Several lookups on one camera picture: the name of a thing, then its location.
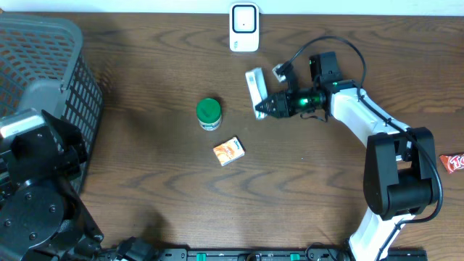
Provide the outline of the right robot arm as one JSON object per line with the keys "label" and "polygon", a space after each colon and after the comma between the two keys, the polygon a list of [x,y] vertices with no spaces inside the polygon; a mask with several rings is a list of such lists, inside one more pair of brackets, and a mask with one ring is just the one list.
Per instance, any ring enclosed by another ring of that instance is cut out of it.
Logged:
{"label": "right robot arm", "polygon": [[287,118],[321,109],[342,122],[366,148],[363,193],[367,211],[338,260],[386,260],[388,248],[407,224],[433,220],[443,204],[436,169],[434,137],[427,128],[411,128],[385,112],[362,84],[343,77],[333,52],[309,58],[312,88],[300,88],[291,62],[273,74],[284,91],[269,95],[255,109]]}

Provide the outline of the grey plastic mesh basket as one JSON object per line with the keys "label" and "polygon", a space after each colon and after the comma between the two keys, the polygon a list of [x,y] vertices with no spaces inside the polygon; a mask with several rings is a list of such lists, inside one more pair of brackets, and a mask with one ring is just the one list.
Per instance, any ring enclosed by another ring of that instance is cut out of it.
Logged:
{"label": "grey plastic mesh basket", "polygon": [[77,126],[91,155],[103,106],[77,25],[59,18],[1,16],[1,118],[45,110]]}

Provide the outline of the white green medicine box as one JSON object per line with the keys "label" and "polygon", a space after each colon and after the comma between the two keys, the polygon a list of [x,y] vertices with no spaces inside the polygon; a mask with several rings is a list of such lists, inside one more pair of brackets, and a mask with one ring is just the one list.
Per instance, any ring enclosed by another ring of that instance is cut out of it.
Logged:
{"label": "white green medicine box", "polygon": [[245,73],[246,83],[249,89],[250,98],[252,100],[252,109],[257,120],[263,120],[268,115],[264,112],[259,112],[255,107],[268,97],[268,92],[265,84],[264,75],[261,67]]}

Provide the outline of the green lid jar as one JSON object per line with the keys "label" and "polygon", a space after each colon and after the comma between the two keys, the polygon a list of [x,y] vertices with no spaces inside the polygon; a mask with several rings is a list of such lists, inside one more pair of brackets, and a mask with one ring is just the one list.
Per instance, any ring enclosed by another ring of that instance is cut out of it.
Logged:
{"label": "green lid jar", "polygon": [[214,131],[222,123],[220,103],[211,98],[202,99],[196,106],[196,116],[200,126],[206,131]]}

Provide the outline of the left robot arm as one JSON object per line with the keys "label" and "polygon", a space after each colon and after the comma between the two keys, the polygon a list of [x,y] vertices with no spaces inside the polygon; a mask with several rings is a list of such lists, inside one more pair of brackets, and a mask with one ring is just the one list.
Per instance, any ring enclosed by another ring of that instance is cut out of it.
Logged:
{"label": "left robot arm", "polygon": [[103,233],[73,188],[80,129],[45,110],[1,119],[1,259],[96,260]]}

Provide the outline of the orange white tissue packet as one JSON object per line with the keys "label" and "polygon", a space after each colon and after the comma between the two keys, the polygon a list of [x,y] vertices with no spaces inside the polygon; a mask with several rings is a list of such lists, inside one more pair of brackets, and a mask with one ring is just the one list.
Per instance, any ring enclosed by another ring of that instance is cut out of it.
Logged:
{"label": "orange white tissue packet", "polygon": [[245,155],[245,149],[236,136],[216,146],[213,152],[222,167]]}

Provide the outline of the white barcode scanner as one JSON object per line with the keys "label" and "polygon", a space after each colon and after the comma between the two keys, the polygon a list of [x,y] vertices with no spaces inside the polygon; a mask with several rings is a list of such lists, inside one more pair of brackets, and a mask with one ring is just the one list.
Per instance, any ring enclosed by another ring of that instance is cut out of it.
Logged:
{"label": "white barcode scanner", "polygon": [[260,42],[260,9],[252,2],[237,2],[229,10],[229,48],[254,52]]}

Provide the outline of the red snack packet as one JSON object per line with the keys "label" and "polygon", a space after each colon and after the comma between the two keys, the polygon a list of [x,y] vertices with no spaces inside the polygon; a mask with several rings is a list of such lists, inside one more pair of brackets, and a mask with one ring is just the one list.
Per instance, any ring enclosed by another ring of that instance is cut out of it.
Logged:
{"label": "red snack packet", "polygon": [[453,154],[453,155],[444,154],[444,155],[440,155],[439,159],[441,160],[444,168],[449,174],[452,174],[464,168],[463,154]]}

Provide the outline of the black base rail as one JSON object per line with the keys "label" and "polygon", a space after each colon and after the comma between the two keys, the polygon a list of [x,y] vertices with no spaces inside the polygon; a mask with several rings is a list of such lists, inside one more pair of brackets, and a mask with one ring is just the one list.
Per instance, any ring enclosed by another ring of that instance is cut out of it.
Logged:
{"label": "black base rail", "polygon": [[104,249],[97,261],[355,261],[346,249],[329,248],[321,243],[298,249],[157,249],[144,240],[130,237],[119,245]]}

